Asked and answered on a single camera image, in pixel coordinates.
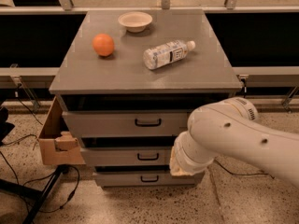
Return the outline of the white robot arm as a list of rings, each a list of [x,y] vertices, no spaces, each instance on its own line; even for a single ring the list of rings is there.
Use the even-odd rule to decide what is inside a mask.
[[[172,147],[170,174],[199,174],[226,155],[299,187],[299,135],[263,126],[257,118],[256,107],[244,98],[194,109]]]

